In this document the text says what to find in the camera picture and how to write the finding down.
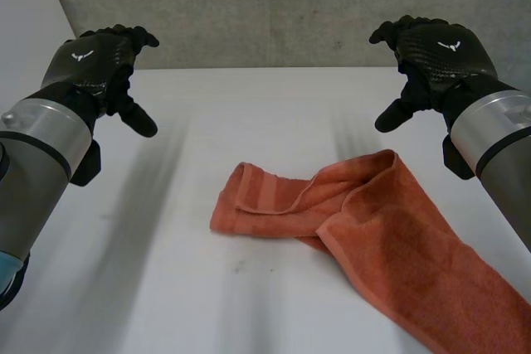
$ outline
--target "white table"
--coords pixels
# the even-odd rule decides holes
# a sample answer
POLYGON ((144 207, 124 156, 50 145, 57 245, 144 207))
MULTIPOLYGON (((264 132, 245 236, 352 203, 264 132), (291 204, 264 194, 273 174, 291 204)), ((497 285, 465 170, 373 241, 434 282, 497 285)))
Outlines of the white table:
POLYGON ((335 262, 295 240, 211 233, 240 161, 286 177, 396 150, 459 237, 531 301, 531 254, 476 180, 445 169, 443 119, 380 134, 395 69, 150 70, 135 98, 144 139, 98 122, 103 172, 63 196, 0 314, 2 353, 424 353, 367 304, 335 262))

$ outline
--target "towel fold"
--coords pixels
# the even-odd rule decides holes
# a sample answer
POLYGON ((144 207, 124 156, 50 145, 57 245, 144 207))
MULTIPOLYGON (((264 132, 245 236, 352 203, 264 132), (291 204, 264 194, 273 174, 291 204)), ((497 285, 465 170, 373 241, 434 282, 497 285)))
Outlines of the towel fold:
POLYGON ((393 151, 309 181, 242 163, 210 227, 332 255, 366 300, 435 353, 531 352, 531 306, 455 235, 393 151))

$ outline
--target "black band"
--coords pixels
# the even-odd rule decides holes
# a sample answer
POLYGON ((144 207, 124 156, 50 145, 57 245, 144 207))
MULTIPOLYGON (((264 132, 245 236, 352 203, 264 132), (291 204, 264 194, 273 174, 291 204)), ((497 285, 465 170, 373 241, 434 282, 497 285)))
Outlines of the black band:
POLYGON ((70 164, 68 161, 66 161, 66 158, 61 155, 59 151, 57 151, 52 146, 43 143, 41 140, 34 138, 32 136, 28 136, 26 134, 22 134, 19 132, 9 132, 4 131, 0 132, 0 138, 10 138, 12 140, 22 141, 23 143, 28 143, 32 145, 33 147, 39 148, 40 150, 44 151, 48 155, 50 155, 52 158, 54 158, 57 163, 59 163, 63 170, 66 173, 66 177, 68 177, 68 181, 70 181, 72 177, 72 170, 70 168, 70 164))
POLYGON ((503 137, 496 144, 487 149, 483 155, 481 155, 480 160, 475 165, 475 175, 478 178, 481 178, 481 173, 483 172, 483 169, 485 169, 485 166, 487 166, 487 163, 490 162, 490 159, 494 158, 505 147, 508 147, 512 143, 515 143, 522 138, 528 137, 529 135, 531 135, 531 126, 520 129, 508 136, 503 137))
POLYGON ((2 153, 0 153, 0 180, 2 180, 9 169, 9 156, 2 143, 0 143, 0 147, 0 150, 2 151, 2 153))

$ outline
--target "robotic hand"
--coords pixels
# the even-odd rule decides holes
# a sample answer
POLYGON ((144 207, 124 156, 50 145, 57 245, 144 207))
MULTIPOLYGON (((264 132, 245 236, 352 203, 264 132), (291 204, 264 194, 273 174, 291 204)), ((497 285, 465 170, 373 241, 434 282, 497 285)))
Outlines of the robotic hand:
POLYGON ((68 182, 84 186, 100 171, 95 121, 119 114, 137 133, 157 133, 128 95, 144 46, 157 47, 158 40, 142 27, 121 25, 67 41, 41 89, 0 117, 0 309, 20 289, 30 248, 68 182))
POLYGON ((405 16, 369 41, 385 41, 407 76, 376 129, 390 132, 419 110, 442 113, 445 165, 462 179, 477 176, 531 250, 531 96, 498 81, 480 40, 461 25, 405 16))

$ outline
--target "glove finger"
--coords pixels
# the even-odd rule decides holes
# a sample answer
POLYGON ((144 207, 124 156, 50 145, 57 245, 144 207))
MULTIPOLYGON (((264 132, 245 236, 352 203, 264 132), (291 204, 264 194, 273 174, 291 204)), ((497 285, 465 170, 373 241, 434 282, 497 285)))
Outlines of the glove finger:
POLYGON ((140 39, 143 46, 157 47, 160 44, 158 39, 151 33, 147 32, 144 27, 133 28, 133 34, 140 39))
POLYGON ((400 19, 394 23, 394 26, 395 29, 407 29, 414 21, 415 18, 407 14, 403 17, 400 17, 400 19))
POLYGON ((440 19, 440 18, 432 19, 431 23, 432 24, 445 24, 445 25, 448 25, 448 21, 447 20, 443 20, 443 19, 440 19))
POLYGON ((155 121, 135 102, 127 110, 120 110, 118 114, 125 124, 141 136, 153 137, 158 132, 155 121))
POLYGON ((125 92, 116 95, 110 102, 107 114, 113 115, 114 113, 118 113, 125 124, 144 137, 153 137, 158 131, 157 124, 125 92))
POLYGON ((80 37, 85 37, 85 36, 92 36, 94 35, 95 32, 94 31, 87 31, 87 32, 83 32, 80 37))
POLYGON ((371 37, 369 37, 368 41, 369 43, 376 45, 377 43, 380 43, 381 41, 387 42, 389 45, 389 41, 392 38, 392 32, 394 31, 395 27, 394 24, 390 21, 385 21, 382 23, 382 25, 373 32, 371 37))
POLYGON ((391 105, 377 117, 374 127, 381 133, 391 132, 401 124, 413 117, 420 108, 409 101, 403 99, 407 97, 404 92, 414 90, 413 85, 408 81, 402 91, 402 98, 395 99, 391 105))
POLYGON ((429 18, 419 17, 419 18, 415 18, 415 20, 412 21, 409 27, 413 28, 413 27, 418 27, 419 25, 426 25, 426 24, 431 24, 431 20, 429 18))
POLYGON ((121 33, 123 31, 127 31, 127 28, 124 27, 122 24, 116 24, 114 25, 114 27, 112 27, 112 30, 115 31, 116 33, 121 33))

